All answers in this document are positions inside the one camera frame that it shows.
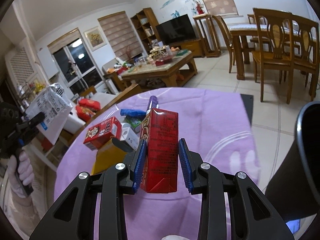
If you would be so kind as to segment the left white gloved hand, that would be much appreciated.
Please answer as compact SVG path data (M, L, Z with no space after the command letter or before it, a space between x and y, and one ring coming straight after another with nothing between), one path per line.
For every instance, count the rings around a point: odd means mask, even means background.
M8 161L8 178L11 189L20 198L27 198L25 187L30 187L34 180L33 167L25 151L21 151L18 158L12 155Z

